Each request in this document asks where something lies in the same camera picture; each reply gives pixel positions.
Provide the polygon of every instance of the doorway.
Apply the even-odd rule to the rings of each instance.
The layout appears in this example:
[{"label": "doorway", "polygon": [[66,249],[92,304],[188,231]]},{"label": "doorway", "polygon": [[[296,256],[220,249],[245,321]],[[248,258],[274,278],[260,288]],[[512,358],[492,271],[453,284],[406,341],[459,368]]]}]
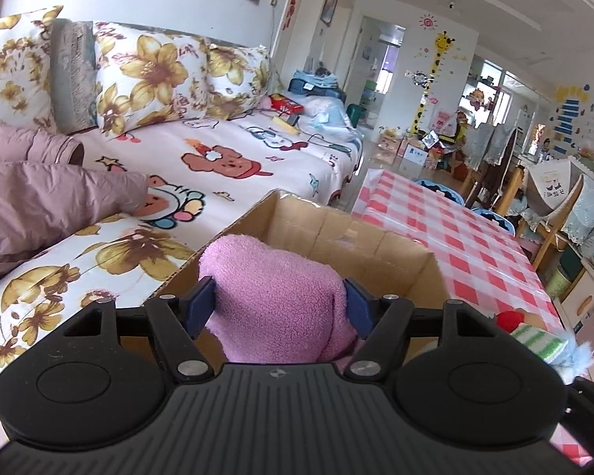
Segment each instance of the doorway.
[{"label": "doorway", "polygon": [[364,17],[346,79],[346,104],[361,108],[359,129],[372,135],[385,95],[390,88],[405,29]]}]

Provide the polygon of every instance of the white bedsheet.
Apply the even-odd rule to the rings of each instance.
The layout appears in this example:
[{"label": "white bedsheet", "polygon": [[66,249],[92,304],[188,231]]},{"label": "white bedsheet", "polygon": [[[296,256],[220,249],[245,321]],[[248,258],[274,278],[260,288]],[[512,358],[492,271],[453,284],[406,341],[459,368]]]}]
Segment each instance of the white bedsheet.
[{"label": "white bedsheet", "polygon": [[150,175],[149,201],[137,217],[197,250],[275,188],[328,204],[358,165],[359,140],[290,135],[262,112],[231,122],[160,123],[117,139],[98,129],[76,138],[84,167]]}]

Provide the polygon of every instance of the table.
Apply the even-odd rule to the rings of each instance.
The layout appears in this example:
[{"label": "table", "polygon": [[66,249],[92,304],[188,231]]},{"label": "table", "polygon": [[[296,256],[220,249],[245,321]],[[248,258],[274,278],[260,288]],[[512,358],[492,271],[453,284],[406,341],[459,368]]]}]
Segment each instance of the table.
[{"label": "table", "polygon": [[[559,315],[515,238],[441,194],[382,169],[369,169],[352,215],[424,244],[436,256],[447,291],[485,315],[522,308],[551,332]],[[561,426],[552,443],[578,464],[589,455]]]}]

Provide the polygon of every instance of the pink puffer jacket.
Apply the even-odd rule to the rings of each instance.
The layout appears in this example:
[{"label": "pink puffer jacket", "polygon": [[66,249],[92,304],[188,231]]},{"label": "pink puffer jacket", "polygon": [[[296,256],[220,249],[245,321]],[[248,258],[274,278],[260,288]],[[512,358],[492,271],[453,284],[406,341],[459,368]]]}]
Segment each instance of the pink puffer jacket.
[{"label": "pink puffer jacket", "polygon": [[39,251],[147,196],[139,173],[84,169],[64,135],[0,125],[0,276]]}]

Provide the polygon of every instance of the pink towel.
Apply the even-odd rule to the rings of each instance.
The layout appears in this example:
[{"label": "pink towel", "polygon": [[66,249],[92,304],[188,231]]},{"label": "pink towel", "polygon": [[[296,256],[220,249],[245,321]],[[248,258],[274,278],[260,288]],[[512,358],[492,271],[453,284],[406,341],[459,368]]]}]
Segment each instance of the pink towel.
[{"label": "pink towel", "polygon": [[341,277],[330,267],[249,236],[224,236],[200,260],[216,280],[207,328],[231,362],[337,360],[355,345]]}]

